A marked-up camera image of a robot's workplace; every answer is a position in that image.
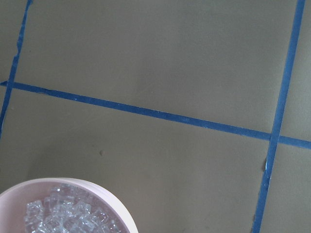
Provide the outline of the clear ice cubes pile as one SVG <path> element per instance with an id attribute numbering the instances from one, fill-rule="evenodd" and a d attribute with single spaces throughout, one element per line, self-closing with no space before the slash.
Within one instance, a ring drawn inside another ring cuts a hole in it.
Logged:
<path id="1" fill-rule="evenodd" d="M 26 204 L 26 233 L 120 233 L 115 214 L 95 195 L 61 184 Z"/>

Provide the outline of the pink bowl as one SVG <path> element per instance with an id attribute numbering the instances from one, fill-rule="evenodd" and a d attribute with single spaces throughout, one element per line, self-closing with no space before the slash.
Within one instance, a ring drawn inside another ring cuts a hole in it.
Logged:
<path id="1" fill-rule="evenodd" d="M 118 217 L 124 232 L 138 232 L 131 214 L 116 196 L 95 183 L 74 178 L 34 179 L 16 184 L 2 192 L 0 194 L 0 231 L 2 233 L 25 232 L 26 204 L 45 198 L 52 187 L 62 183 L 79 187 L 96 196 Z"/>

